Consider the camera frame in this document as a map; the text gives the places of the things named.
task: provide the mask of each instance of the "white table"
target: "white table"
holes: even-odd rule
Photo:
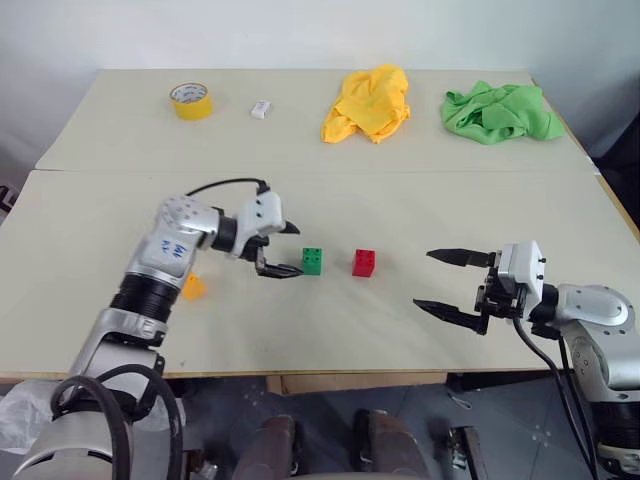
[[[482,337],[411,303],[471,311],[486,275],[425,257],[433,248],[535,238],[550,283],[602,283],[640,304],[637,241],[590,172],[254,173],[303,233],[274,238],[267,257],[299,262],[302,247],[321,247],[325,273],[263,279],[201,252],[195,272],[211,292],[175,305],[161,348],[169,374],[542,368],[502,320]],[[0,229],[0,376],[66,372],[160,200],[214,177],[33,172]],[[202,199],[233,211],[252,194],[229,187]],[[370,279],[351,276],[356,248],[378,252]],[[553,342],[540,345],[556,357]]]
[[[530,84],[526,72],[407,71],[411,118],[379,145],[358,133],[336,145],[320,129],[344,70],[107,70],[91,87],[41,170],[86,172],[368,173],[439,171],[592,171],[570,136],[520,138],[483,146],[446,131],[440,106],[447,90]],[[215,113],[188,122],[169,90],[198,81],[209,87]],[[270,100],[265,120],[249,110]]]

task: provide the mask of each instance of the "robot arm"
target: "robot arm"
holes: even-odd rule
[[[278,232],[300,233],[285,221],[280,197],[264,182],[256,198],[234,217],[190,196],[162,203],[154,229],[138,245],[118,293],[98,316],[70,370],[74,378],[111,377],[103,385],[128,421],[124,428],[129,438],[129,424],[148,414],[157,392],[147,377],[122,367],[162,373],[164,359],[154,348],[167,333],[171,307],[191,271],[196,250],[212,248],[254,262],[260,276],[302,274],[296,267],[266,262],[263,248],[269,244],[268,236]],[[108,373],[118,371],[125,373]],[[67,392],[65,413],[38,437],[18,467],[16,480],[119,478],[113,473],[115,464],[112,469],[112,425],[87,393],[77,388]]]
[[[578,384],[597,427],[598,456],[618,475],[640,476],[640,337],[630,302],[603,286],[544,284],[546,259],[535,242],[506,245],[492,253],[442,249],[428,256],[458,266],[489,268],[475,310],[414,300],[428,313],[484,335],[491,316],[529,319],[531,332],[564,337]]]

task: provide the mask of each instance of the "crumpled cloth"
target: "crumpled cloth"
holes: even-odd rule
[[[441,113],[447,130],[485,145],[523,135],[538,140],[564,135],[558,116],[542,109],[542,90],[534,85],[491,88],[479,81],[467,95],[447,92]]]
[[[322,125],[322,139],[338,143],[360,129],[373,143],[380,143],[409,118],[404,102],[408,89],[404,70],[393,65],[349,75]]]

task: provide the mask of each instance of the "wire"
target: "wire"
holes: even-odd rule
[[[169,420],[169,465],[167,467],[167,480],[178,480],[182,475],[182,422],[180,410],[171,391],[171,387],[155,370],[144,365],[121,365],[98,376],[97,380],[105,382],[110,378],[124,373],[137,373],[149,380],[156,393],[160,395],[167,409]]]
[[[573,403],[578,410],[578,417],[580,418],[580,423],[582,425],[582,431],[587,440],[587,447],[589,453],[589,459],[591,460],[591,465],[593,468],[597,470],[598,466],[596,464],[596,447],[593,439],[593,434],[591,433],[591,428],[589,428],[589,422],[587,422],[587,416],[584,413],[584,409],[582,408],[582,403],[580,402],[580,397],[578,396],[578,390],[576,389],[576,384],[573,381],[573,377],[571,376],[570,368],[569,368],[569,359],[567,357],[567,349],[564,345],[564,340],[562,338],[558,339],[558,346],[560,347],[560,357],[562,358],[562,369],[564,370],[564,375],[567,378],[567,383],[569,384],[569,390],[571,392],[571,398],[573,399]]]
[[[267,182],[265,182],[264,180],[260,180],[259,178],[243,177],[243,178],[228,178],[226,180],[220,180],[219,182],[208,183],[207,185],[198,187],[195,190],[191,190],[186,195],[187,197],[191,197],[192,195],[195,195],[196,193],[200,193],[204,190],[208,190],[214,187],[219,187],[221,185],[228,185],[230,183],[257,183],[259,193],[269,190],[269,187],[267,186]]]
[[[529,349],[535,353],[540,359],[547,364],[551,373],[553,374],[553,378],[556,381],[556,386],[558,387],[558,393],[560,394],[560,400],[562,401],[562,407],[564,408],[564,413],[567,417],[567,421],[569,422],[569,427],[571,427],[571,432],[576,439],[576,443],[580,448],[580,453],[582,454],[582,458],[584,459],[587,467],[589,468],[589,472],[594,480],[598,480],[598,470],[594,463],[591,462],[589,458],[589,454],[587,453],[587,448],[584,445],[582,437],[580,436],[580,432],[578,431],[578,425],[576,424],[575,418],[573,418],[573,413],[571,412],[571,407],[569,405],[569,399],[564,390],[564,385],[562,384],[562,379],[560,378],[560,372],[558,371],[558,367],[553,363],[553,360],[547,356],[542,350],[540,350],[535,343],[531,341],[529,336],[525,333],[522,328],[522,324],[520,323],[519,318],[513,319],[513,326],[516,329],[516,333],[522,339],[522,341],[529,347]]]
[[[129,480],[131,477],[131,450],[129,449],[129,436],[126,429],[126,421],[120,405],[113,394],[98,380],[90,377],[75,376],[68,378],[56,387],[51,396],[51,411],[53,419],[64,414],[60,406],[62,394],[71,387],[82,387],[98,402],[107,421],[111,436],[112,452],[112,480]]]

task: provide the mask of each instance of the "yellow tape roll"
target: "yellow tape roll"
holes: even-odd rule
[[[201,83],[183,83],[169,93],[178,116],[184,120],[200,120],[213,112],[207,87]]]

